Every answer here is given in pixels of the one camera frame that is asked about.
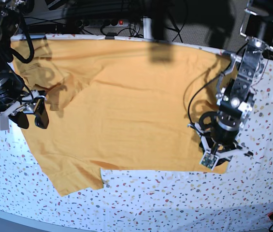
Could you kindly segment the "white metal post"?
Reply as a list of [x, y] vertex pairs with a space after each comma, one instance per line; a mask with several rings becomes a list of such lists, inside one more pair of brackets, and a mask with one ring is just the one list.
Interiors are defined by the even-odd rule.
[[153, 39], [152, 36], [152, 19], [149, 17], [143, 17], [143, 33], [145, 39]]

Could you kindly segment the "black table clamp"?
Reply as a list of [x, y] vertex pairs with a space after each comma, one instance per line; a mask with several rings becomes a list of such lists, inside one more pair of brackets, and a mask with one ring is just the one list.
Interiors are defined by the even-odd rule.
[[106, 35], [105, 35], [105, 39], [106, 40], [114, 40], [115, 39], [115, 36], [117, 36], [117, 34], [115, 32], [108, 32]]

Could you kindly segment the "yellow T-shirt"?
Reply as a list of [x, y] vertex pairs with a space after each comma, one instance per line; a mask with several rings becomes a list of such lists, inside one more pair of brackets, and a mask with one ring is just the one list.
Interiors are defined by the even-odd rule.
[[206, 171], [187, 127], [215, 106], [205, 84], [229, 60], [195, 48], [120, 40], [34, 40], [28, 64], [13, 61], [28, 87], [45, 90], [47, 129], [23, 135], [61, 196], [101, 189], [101, 169]]

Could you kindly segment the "terrazzo patterned tablecloth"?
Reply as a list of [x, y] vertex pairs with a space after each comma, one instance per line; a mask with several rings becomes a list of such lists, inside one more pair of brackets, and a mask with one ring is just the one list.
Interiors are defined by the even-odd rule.
[[0, 131], [0, 211], [97, 232], [239, 232], [273, 212], [273, 60], [254, 81], [256, 103], [239, 133], [251, 150], [210, 171], [104, 170], [101, 189], [61, 196], [14, 123]]

